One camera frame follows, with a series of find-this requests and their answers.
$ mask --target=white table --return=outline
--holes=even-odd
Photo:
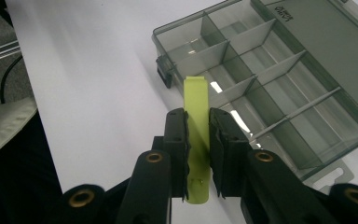
[[[7,0],[63,191],[131,176],[183,104],[157,75],[152,31],[218,2]],[[175,200],[172,223],[192,222],[243,223],[240,201]]]

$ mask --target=plastic compartment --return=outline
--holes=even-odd
[[[301,45],[282,41],[277,23],[248,1],[206,8],[154,31],[158,70],[180,91],[186,77],[206,77],[210,106],[305,179],[358,147],[358,110]]]

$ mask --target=yellow-green sponge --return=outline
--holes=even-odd
[[[205,78],[187,77],[184,96],[190,143],[187,202],[206,203],[209,198],[211,169],[209,162],[208,83]]]

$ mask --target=black cable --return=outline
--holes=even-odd
[[[0,98],[1,98],[1,104],[4,104],[6,102],[5,100],[5,84],[6,84],[6,80],[7,80],[7,76],[10,73],[11,69],[13,69],[13,67],[22,59],[22,55],[20,55],[20,57],[18,57],[16,60],[14,60],[14,62],[7,68],[4,76],[2,77],[1,80],[1,89],[0,89]]]

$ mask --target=clear plastic organizer box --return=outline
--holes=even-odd
[[[159,27],[153,41],[167,87],[204,76],[210,107],[300,179],[358,147],[358,25],[339,6],[226,1]]]

